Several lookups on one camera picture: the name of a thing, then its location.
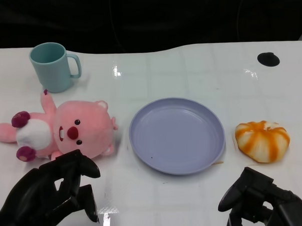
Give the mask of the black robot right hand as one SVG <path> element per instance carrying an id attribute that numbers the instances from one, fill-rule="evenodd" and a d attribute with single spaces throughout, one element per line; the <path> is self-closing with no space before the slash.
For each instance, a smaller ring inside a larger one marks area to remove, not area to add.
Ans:
<path id="1" fill-rule="evenodd" d="M 302 199 L 248 167 L 225 193 L 218 210 L 230 211 L 226 226 L 243 226 L 243 219 L 265 226 L 302 226 Z"/>

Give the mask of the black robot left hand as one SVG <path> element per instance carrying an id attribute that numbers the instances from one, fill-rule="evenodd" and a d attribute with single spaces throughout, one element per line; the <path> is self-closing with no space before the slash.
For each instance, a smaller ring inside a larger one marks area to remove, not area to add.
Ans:
<path id="1" fill-rule="evenodd" d="M 98 223 L 93 189 L 80 185 L 82 175 L 101 176 L 98 166 L 79 150 L 30 170 L 10 191 L 0 210 L 0 226 L 57 226 L 81 210 Z"/>

